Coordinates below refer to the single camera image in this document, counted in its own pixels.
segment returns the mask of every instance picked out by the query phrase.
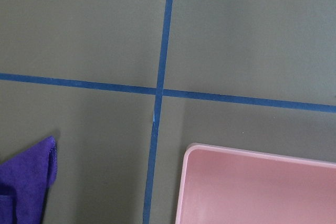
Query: pink tray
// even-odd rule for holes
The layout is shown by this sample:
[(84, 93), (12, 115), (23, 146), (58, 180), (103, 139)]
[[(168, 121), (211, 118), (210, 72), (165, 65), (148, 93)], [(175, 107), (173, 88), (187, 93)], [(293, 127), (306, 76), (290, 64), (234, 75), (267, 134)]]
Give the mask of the pink tray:
[(336, 223), (336, 164), (192, 144), (176, 224)]

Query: vertical blue line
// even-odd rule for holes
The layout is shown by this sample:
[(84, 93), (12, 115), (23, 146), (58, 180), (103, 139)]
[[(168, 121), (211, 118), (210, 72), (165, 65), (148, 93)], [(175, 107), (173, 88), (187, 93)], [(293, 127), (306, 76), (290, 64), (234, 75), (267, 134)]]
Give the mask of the vertical blue line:
[(145, 189), (145, 197), (144, 197), (144, 203), (143, 203), (143, 215), (142, 215), (143, 224), (149, 224), (149, 220), (150, 220), (154, 170), (155, 170), (155, 160), (156, 160), (156, 147), (157, 147), (157, 139), (158, 139), (158, 134), (159, 134), (162, 95), (163, 95), (163, 83), (164, 83), (164, 75), (165, 75), (165, 69), (166, 69), (170, 20), (172, 16), (172, 5), (173, 5), (173, 0), (166, 0), (166, 6), (164, 10), (164, 19), (163, 19), (163, 28), (162, 28), (159, 70), (157, 72), (158, 80), (156, 83), (154, 117), (153, 117), (151, 144), (150, 144), (149, 158), (148, 158), (146, 189)]

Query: cloth fold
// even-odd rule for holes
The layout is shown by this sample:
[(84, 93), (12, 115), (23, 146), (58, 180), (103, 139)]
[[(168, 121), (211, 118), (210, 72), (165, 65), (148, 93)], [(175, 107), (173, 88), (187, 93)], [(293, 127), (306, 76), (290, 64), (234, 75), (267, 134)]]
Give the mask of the cloth fold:
[(56, 143), (52, 136), (1, 164), (0, 223), (40, 224), (45, 193), (56, 174)]

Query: gray surface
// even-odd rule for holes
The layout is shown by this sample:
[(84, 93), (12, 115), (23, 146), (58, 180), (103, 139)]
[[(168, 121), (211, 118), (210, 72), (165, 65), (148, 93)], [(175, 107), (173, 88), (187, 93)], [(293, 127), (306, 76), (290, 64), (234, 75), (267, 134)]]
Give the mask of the gray surface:
[(153, 96), (0, 81), (0, 162), (54, 135), (44, 223), (141, 223)]
[(165, 88), (336, 104), (335, 0), (174, 0)]
[(154, 87), (165, 0), (0, 0), (0, 72)]
[(335, 114), (164, 98), (151, 223), (174, 223), (183, 155), (191, 143), (336, 162), (335, 136)]

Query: blue tape strip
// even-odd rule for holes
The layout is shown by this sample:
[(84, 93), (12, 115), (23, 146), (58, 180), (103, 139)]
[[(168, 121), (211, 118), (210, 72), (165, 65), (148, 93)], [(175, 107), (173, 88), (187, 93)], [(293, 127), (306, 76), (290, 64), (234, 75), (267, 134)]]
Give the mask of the blue tape strip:
[(311, 110), (311, 111), (336, 113), (336, 106), (334, 105), (290, 102), (290, 101), (251, 98), (251, 97), (238, 97), (234, 95), (198, 93), (190, 91), (171, 90), (171, 89), (163, 90), (163, 95), (167, 97), (191, 98), (191, 99), (218, 101), (218, 102), (232, 102), (232, 103), (252, 104), (260, 106), (286, 108), (286, 109)]
[(163, 83), (164, 83), (164, 75), (165, 75), (165, 69), (166, 69), (170, 21), (171, 21), (171, 16), (172, 16), (172, 6), (173, 6), (173, 0), (166, 0), (166, 6), (164, 10), (164, 19), (163, 19), (162, 39), (161, 39), (160, 61), (159, 61), (159, 69), (157, 72), (158, 81), (156, 83), (154, 117), (153, 117), (151, 144), (150, 144), (149, 158), (148, 158), (146, 189), (145, 189), (145, 197), (144, 197), (144, 203), (143, 203), (143, 214), (142, 214), (143, 224), (149, 224), (149, 220), (150, 220), (154, 170), (155, 170), (155, 160), (156, 160), (156, 148), (157, 148), (157, 139), (158, 139), (158, 134), (159, 134), (162, 95), (163, 95)]
[(19, 74), (10, 74), (10, 73), (0, 73), (0, 80), (39, 83), (39, 84), (48, 84), (48, 85), (57, 85), (57, 86), (66, 86), (66, 87), (75, 87), (84, 89), (120, 91), (120, 92), (139, 93), (139, 94), (155, 94), (155, 88), (109, 84), (101, 82), (56, 79), (56, 78), (47, 78), (38, 76), (22, 76)]

